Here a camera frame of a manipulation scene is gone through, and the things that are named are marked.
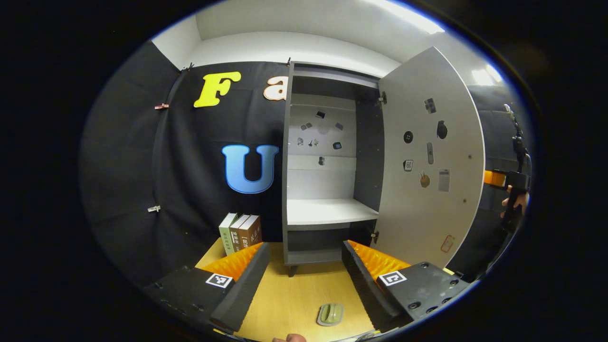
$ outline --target book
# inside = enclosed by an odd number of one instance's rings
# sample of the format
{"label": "book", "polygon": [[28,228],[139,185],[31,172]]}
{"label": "book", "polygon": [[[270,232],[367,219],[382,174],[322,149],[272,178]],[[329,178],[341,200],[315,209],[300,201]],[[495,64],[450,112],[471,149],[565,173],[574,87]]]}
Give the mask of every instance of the book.
{"label": "book", "polygon": [[232,248],[235,252],[243,249],[243,243],[238,235],[238,228],[249,218],[249,215],[242,215],[238,220],[230,225],[230,238],[232,239]]}
{"label": "book", "polygon": [[224,244],[224,250],[226,255],[229,256],[234,253],[234,247],[232,246],[232,239],[230,238],[230,226],[238,219],[238,214],[228,213],[222,223],[219,224],[219,236]]}
{"label": "book", "polygon": [[260,216],[249,216],[249,218],[238,228],[238,236],[241,240],[243,248],[247,248],[261,242],[262,235]]}

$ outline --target ceiling light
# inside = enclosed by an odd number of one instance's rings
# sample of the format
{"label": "ceiling light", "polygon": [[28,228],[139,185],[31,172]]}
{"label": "ceiling light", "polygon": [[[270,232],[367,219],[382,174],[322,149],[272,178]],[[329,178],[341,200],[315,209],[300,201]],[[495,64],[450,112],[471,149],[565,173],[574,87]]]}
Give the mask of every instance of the ceiling light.
{"label": "ceiling light", "polygon": [[489,64],[486,65],[486,71],[494,78],[494,80],[496,80],[496,82],[502,81],[502,77],[500,76],[498,71],[496,71],[496,69],[494,69],[493,66],[491,66]]}
{"label": "ceiling light", "polygon": [[490,74],[485,70],[473,70],[473,78],[478,85],[493,85]]}
{"label": "ceiling light", "polygon": [[426,17],[404,7],[401,4],[395,3],[389,0],[363,0],[370,4],[374,4],[382,9],[391,12],[400,18],[406,20],[408,23],[418,27],[421,30],[425,30],[426,32],[433,33],[441,33],[445,32],[444,29],[440,28],[439,25],[433,23],[431,20]]}

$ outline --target blue letter u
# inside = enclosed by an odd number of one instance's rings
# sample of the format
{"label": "blue letter u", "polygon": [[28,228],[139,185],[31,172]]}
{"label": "blue letter u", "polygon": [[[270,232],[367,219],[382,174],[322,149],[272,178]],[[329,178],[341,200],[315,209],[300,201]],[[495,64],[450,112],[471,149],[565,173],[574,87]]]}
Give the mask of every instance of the blue letter u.
{"label": "blue letter u", "polygon": [[261,145],[255,149],[262,156],[262,177],[255,182],[245,178],[245,156],[249,147],[243,145],[228,145],[222,148],[226,156],[226,181],[234,190],[243,194],[259,194],[268,190],[274,180],[274,156],[278,147]]}

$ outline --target yellow letter f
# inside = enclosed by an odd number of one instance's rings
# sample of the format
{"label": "yellow letter f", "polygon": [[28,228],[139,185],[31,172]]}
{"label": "yellow letter f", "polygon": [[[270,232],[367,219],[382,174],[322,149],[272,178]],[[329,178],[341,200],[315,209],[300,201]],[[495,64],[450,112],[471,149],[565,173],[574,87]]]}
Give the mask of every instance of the yellow letter f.
{"label": "yellow letter f", "polygon": [[230,80],[238,82],[241,80],[241,73],[238,71],[222,72],[219,74],[209,74],[202,78],[205,80],[205,85],[202,86],[201,98],[194,102],[194,107],[215,106],[219,103],[219,99],[215,97],[217,91],[224,96],[230,89]]}

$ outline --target wooden table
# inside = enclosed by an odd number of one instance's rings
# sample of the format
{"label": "wooden table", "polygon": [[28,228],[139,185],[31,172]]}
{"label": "wooden table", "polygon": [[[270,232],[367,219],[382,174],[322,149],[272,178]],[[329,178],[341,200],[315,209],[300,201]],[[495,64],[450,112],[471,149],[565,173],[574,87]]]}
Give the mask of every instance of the wooden table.
{"label": "wooden table", "polygon": [[[302,265],[294,277],[283,265],[282,243],[270,243],[271,261],[235,335],[270,342],[299,333],[308,342],[336,341],[374,331],[353,282],[341,262]],[[196,267],[202,268],[226,256],[221,239],[205,253]],[[344,306],[342,322],[333,327],[317,324],[321,305]]]}

